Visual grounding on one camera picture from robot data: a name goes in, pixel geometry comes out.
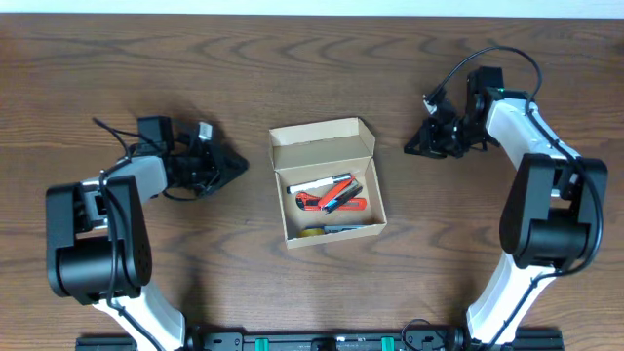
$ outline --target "open cardboard box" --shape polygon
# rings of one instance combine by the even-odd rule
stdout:
[[[271,162],[275,170],[277,191],[282,210],[284,236],[289,249],[360,238],[381,233],[387,224],[383,210],[377,172],[372,154],[374,136],[357,117],[284,127],[269,131]],[[295,194],[286,188],[327,176],[351,173],[364,189],[357,196],[367,199],[363,211],[303,211]],[[334,185],[309,189],[310,195],[323,196]],[[309,227],[325,225],[365,225],[339,233],[298,238]]]

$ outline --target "wood grain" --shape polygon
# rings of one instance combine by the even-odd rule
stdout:
[[[609,20],[0,16],[0,348],[68,350],[81,334],[121,332],[54,296],[45,274],[45,190],[121,152],[94,116],[130,131],[137,116],[206,119],[251,161],[206,201],[144,208],[153,279],[190,322],[250,332],[461,323],[497,263],[515,171],[498,149],[435,161],[402,147],[425,117],[420,96],[491,44],[540,62],[542,115],[609,166],[598,261],[549,287],[524,324],[561,328],[568,350],[624,348],[622,33]],[[534,84],[521,58],[477,64],[504,65],[510,87]],[[463,79],[448,90],[462,106]],[[377,137],[389,224],[375,238],[287,251],[267,130],[353,115]]]

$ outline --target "wire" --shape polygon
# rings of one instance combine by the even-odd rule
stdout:
[[[124,135],[124,136],[128,136],[128,137],[138,137],[139,139],[147,142],[148,144],[150,144],[151,146],[156,148],[158,151],[163,152],[163,149],[160,146],[158,146],[154,140],[150,139],[149,137],[147,137],[147,136],[145,136],[145,135],[143,135],[141,133],[130,133],[130,132],[125,132],[125,131],[120,131],[120,130],[115,129],[115,128],[112,128],[112,130],[117,132],[117,133],[119,133],[120,135]]]
[[[119,252],[118,252],[119,241],[117,238],[117,222],[115,221],[115,214],[110,205],[111,202],[114,204],[115,208],[117,209],[120,216],[122,217],[121,218],[122,223],[124,223],[126,232],[128,232],[128,229],[130,228],[130,224],[127,221],[127,217],[123,211],[123,208],[119,204],[119,201],[110,191],[110,189],[106,187],[106,179],[108,178],[108,175],[113,172],[113,170],[116,170],[130,163],[132,154],[130,154],[129,152],[128,145],[126,145],[126,143],[118,135],[118,131],[108,127],[106,124],[104,124],[103,122],[101,122],[100,120],[96,118],[94,118],[94,122],[98,126],[106,129],[111,134],[113,134],[117,138],[117,140],[119,140],[119,142],[122,144],[122,146],[124,146],[124,150],[126,151],[126,160],[122,161],[120,164],[113,166],[111,169],[107,171],[102,171],[98,177],[99,191],[101,193],[102,202],[104,203],[104,208],[106,209],[106,220],[107,220],[107,224],[109,228],[108,234],[110,236],[111,255],[112,255],[112,261],[110,265],[110,281],[108,283],[108,290],[106,291],[106,305],[109,308],[117,311],[117,313],[119,313],[119,316],[126,319],[126,321],[128,321],[128,323],[138,333],[140,333],[143,337],[145,337],[145,339],[147,339],[152,344],[152,346],[154,346],[156,350],[164,350],[164,348],[160,346],[160,344],[154,338],[154,336],[151,335],[149,332],[147,332],[141,325],[139,325],[137,321],[135,321],[135,319],[126,311],[126,309],[123,306],[116,306],[112,302],[113,296],[115,294],[115,284],[116,284],[116,279],[117,279],[118,260],[119,260]]]
[[[108,125],[106,125],[104,122],[100,121],[98,118],[93,118],[93,121],[96,125],[98,125],[99,127],[102,127],[104,129],[106,129],[109,133],[111,133],[118,141],[119,143],[124,147],[124,152],[126,153],[126,158],[127,159],[131,159],[133,157],[132,153],[130,152],[130,148],[128,147],[128,144],[119,136],[119,131],[108,127]]]
[[[592,195],[593,202],[594,202],[594,209],[595,209],[595,214],[596,214],[596,238],[594,240],[594,247],[592,248],[592,251],[587,255],[585,260],[582,263],[580,263],[579,265],[577,265],[576,267],[568,269],[567,271],[557,270],[557,271],[555,271],[553,273],[543,274],[543,275],[537,276],[537,277],[535,277],[535,279],[531,280],[531,283],[530,283],[528,289],[526,290],[525,294],[523,295],[523,297],[520,299],[520,301],[518,302],[518,304],[516,305],[516,307],[512,311],[512,313],[509,316],[509,318],[506,321],[503,321],[502,327],[498,330],[498,332],[496,333],[496,335],[494,336],[492,341],[486,347],[482,346],[480,348],[480,351],[488,351],[489,349],[491,349],[496,344],[496,341],[498,341],[500,336],[505,332],[505,330],[511,324],[511,322],[514,320],[514,318],[516,318],[516,316],[518,315],[518,313],[522,309],[523,305],[527,302],[528,297],[533,292],[533,290],[535,290],[537,288],[537,285],[539,284],[540,281],[542,281],[544,279],[548,279],[548,278],[557,278],[557,277],[569,276],[569,275],[572,275],[572,274],[579,273],[579,272],[583,271],[584,269],[586,269],[587,267],[589,267],[592,264],[592,262],[594,261],[594,259],[596,258],[596,255],[598,254],[598,250],[599,250],[601,242],[603,240],[603,231],[604,231],[604,215],[603,215],[602,202],[601,202],[600,195],[598,193],[598,189],[596,188],[596,184],[589,177],[589,175],[587,175],[587,172],[582,167],[582,165],[572,155],[570,155],[569,152],[567,152],[567,150],[565,150],[561,146],[561,140],[558,139],[558,138],[554,139],[548,132],[546,132],[546,130],[539,124],[539,122],[537,122],[537,120],[535,119],[535,116],[533,116],[533,113],[532,113],[533,111],[530,109],[530,104],[533,101],[533,99],[535,98],[535,96],[537,95],[537,92],[539,92],[539,89],[541,88],[542,81],[543,81],[542,71],[539,68],[539,65],[537,64],[537,62],[531,56],[529,56],[528,54],[526,54],[525,52],[523,52],[523,51],[521,51],[519,49],[512,48],[512,47],[506,47],[506,46],[494,46],[494,47],[488,47],[488,48],[485,48],[485,49],[481,49],[478,52],[476,52],[476,53],[470,55],[469,57],[465,58],[462,62],[458,63],[457,66],[442,81],[442,83],[440,83],[438,85],[436,90],[427,97],[427,101],[428,102],[431,101],[431,99],[436,94],[438,94],[440,92],[440,90],[444,87],[444,85],[447,83],[447,81],[453,76],[453,74],[455,74],[455,72],[457,70],[459,70],[459,68],[461,68],[466,62],[468,62],[471,59],[476,58],[477,56],[479,56],[481,54],[484,54],[484,53],[487,53],[487,52],[490,52],[490,51],[493,51],[493,50],[509,51],[509,52],[516,53],[516,54],[522,56],[523,58],[525,58],[526,60],[528,60],[530,62],[530,64],[533,66],[533,68],[535,69],[535,74],[537,75],[537,83],[535,84],[535,89],[533,90],[533,93],[531,93],[530,96],[528,96],[528,98],[526,99],[525,115],[528,117],[528,119],[531,121],[531,123],[535,126],[535,128],[546,138],[546,140],[548,140],[548,142],[557,151],[559,151],[562,155],[565,156],[567,161],[575,168],[575,170],[578,173],[578,175],[580,176],[580,178],[583,179],[585,184],[588,186],[589,191],[590,191],[590,193]]]
[[[455,72],[457,72],[461,67],[463,67],[464,64],[466,64],[471,59],[476,58],[477,56],[480,56],[482,54],[485,54],[485,53],[493,51],[493,50],[508,51],[508,52],[516,53],[516,54],[522,56],[523,58],[525,58],[526,60],[528,60],[530,62],[530,64],[533,65],[533,67],[535,68],[535,71],[537,72],[537,84],[535,86],[535,91],[532,94],[532,96],[534,97],[537,94],[537,92],[539,91],[539,88],[542,85],[542,73],[541,73],[541,69],[539,69],[539,65],[537,64],[537,62],[535,62],[535,60],[532,57],[530,57],[527,53],[525,53],[524,51],[522,51],[520,49],[516,49],[516,48],[513,48],[513,47],[507,47],[507,46],[493,46],[493,47],[488,47],[488,48],[481,49],[478,52],[470,55],[469,57],[467,57],[465,59],[463,59],[460,63],[458,63],[455,66],[455,68],[450,71],[450,73],[442,81],[442,83],[440,83],[438,85],[436,90],[434,90],[433,93],[431,93],[428,96],[427,102],[430,102],[431,98],[434,97],[435,95],[437,95],[440,92],[440,90],[449,81],[449,79],[455,74]]]
[[[117,245],[118,245],[118,241],[117,241],[117,227],[116,227],[116,223],[115,223],[115,219],[114,219],[114,214],[112,214],[112,208],[110,206],[110,203],[112,202],[112,204],[115,206],[115,208],[117,209],[117,211],[119,212],[121,218],[122,223],[124,223],[124,227],[126,228],[126,230],[128,230],[128,228],[130,228],[130,224],[128,223],[128,219],[121,207],[121,205],[119,204],[119,201],[117,200],[117,198],[115,197],[115,195],[110,191],[110,189],[108,189],[106,187],[106,184],[104,182],[104,177],[103,175],[106,175],[107,172],[102,172],[100,174],[100,189],[102,192],[102,200],[104,202],[104,207],[106,208],[106,213],[108,216],[108,223],[109,223],[109,227],[110,227],[110,237],[111,237],[111,248],[112,248],[112,256],[113,256],[113,260],[112,260],[112,264],[111,264],[111,277],[110,277],[110,283],[108,286],[108,291],[106,292],[106,305],[111,308],[114,309],[115,311],[117,311],[117,313],[119,313],[119,316],[121,316],[122,318],[126,319],[126,321],[128,321],[128,323],[138,332],[140,333],[143,337],[145,337],[145,339],[147,339],[147,341],[149,341],[152,346],[156,349],[156,350],[164,350],[163,347],[161,347],[161,345],[158,343],[158,341],[154,338],[154,336],[152,334],[150,334],[148,331],[146,331],[129,313],[128,311],[126,311],[126,308],[123,306],[116,306],[112,303],[112,297],[114,295],[114,291],[115,291],[115,281],[116,281],[116,271],[117,271],[117,260],[119,259],[119,253],[117,251]]]
[[[417,349],[413,346],[411,346],[411,344],[406,340],[406,331],[407,328],[409,326],[411,326],[414,323],[424,323],[427,326],[431,326],[431,323],[429,323],[429,321],[427,321],[426,319],[423,318],[414,318],[411,321],[409,321],[402,329],[401,329],[401,341],[403,341],[403,343],[406,345],[406,347],[412,351],[422,351],[421,349]],[[433,331],[441,340],[442,340],[442,346],[438,346],[438,347],[434,347],[432,348],[432,350],[442,350],[443,348],[445,348],[445,338],[443,336],[440,335],[440,333],[438,331]]]
[[[187,125],[179,122],[178,120],[172,119],[172,121],[174,122],[175,125],[177,125],[180,129],[183,129],[188,134],[188,138],[189,138],[188,144],[182,142],[179,139],[177,139],[176,141],[181,144],[185,144],[186,151],[184,152],[186,153],[186,155],[190,155],[191,150],[193,149],[193,146],[195,146],[195,142],[199,139],[199,133],[195,133],[195,130],[189,128]]]
[[[205,198],[208,195],[208,191],[213,187],[213,183],[215,182],[215,180],[218,178],[218,176],[220,176],[221,172],[220,171],[216,171],[216,174],[214,174],[213,178],[211,179],[211,181],[209,181],[207,186],[203,186],[203,191],[200,194],[200,196],[196,196],[194,198],[181,198],[181,197],[177,197],[176,195],[172,195],[170,194],[167,189],[163,190],[162,194],[163,196],[165,196],[166,198],[170,199],[170,200],[174,200],[174,201],[181,201],[181,202],[188,202],[188,201],[197,201],[197,200],[201,200],[203,198]]]

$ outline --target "white marker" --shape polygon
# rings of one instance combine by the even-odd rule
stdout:
[[[328,176],[323,179],[308,181],[306,183],[288,186],[286,188],[286,192],[289,194],[294,194],[303,190],[314,189],[314,188],[325,186],[325,185],[336,184],[344,180],[349,180],[350,178],[351,178],[351,174]]]

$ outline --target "box lid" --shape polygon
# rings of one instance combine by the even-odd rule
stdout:
[[[274,170],[371,157],[374,136],[358,117],[272,129]]]

